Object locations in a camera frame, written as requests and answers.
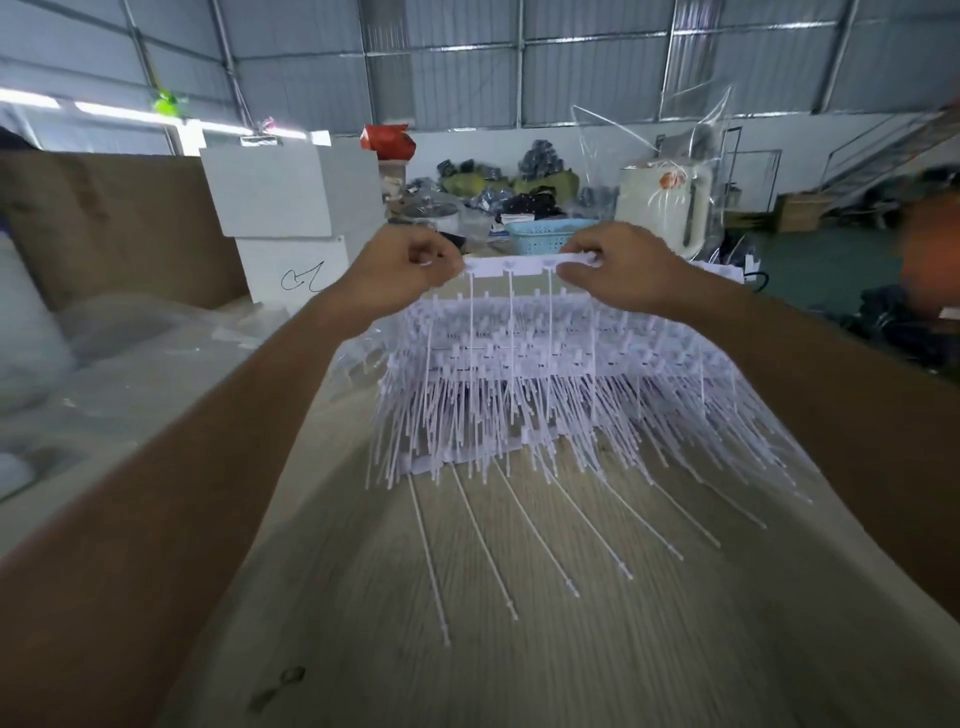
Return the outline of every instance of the person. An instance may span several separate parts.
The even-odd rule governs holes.
[[[565,250],[602,262],[559,266],[564,280],[724,349],[876,541],[960,616],[960,391],[688,265],[643,229],[599,224]],[[246,556],[337,346],[462,267],[435,232],[384,227],[236,371],[9,554],[5,724],[148,723]]]

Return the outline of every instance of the staircase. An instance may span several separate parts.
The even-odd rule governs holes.
[[[820,194],[833,198],[838,204],[917,155],[960,134],[960,105],[958,104],[947,107],[943,111],[925,114],[918,119],[911,119],[906,124],[900,124],[892,129],[881,129],[884,126],[890,126],[887,122],[896,118],[896,116],[890,116],[884,119],[830,152],[818,190]],[[838,152],[873,132],[879,134],[875,141],[833,164]],[[829,176],[832,164],[834,170],[837,166],[846,166]]]

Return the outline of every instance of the cardboard box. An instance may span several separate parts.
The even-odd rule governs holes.
[[[780,195],[774,208],[776,232],[812,232],[820,227],[820,218],[833,200],[807,192]]]

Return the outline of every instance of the plastic bag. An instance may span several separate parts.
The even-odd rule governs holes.
[[[573,107],[584,153],[587,188],[577,205],[585,217],[607,219],[609,197],[597,205],[595,190],[617,188],[613,219],[639,225],[663,239],[677,255],[708,259],[723,240],[725,180],[723,139],[732,87],[706,83],[664,99],[664,109],[680,120],[677,133],[644,138],[636,129],[598,113]]]
[[[376,152],[381,161],[408,161],[417,151],[417,143],[407,133],[406,124],[367,124],[360,134],[360,146]]]

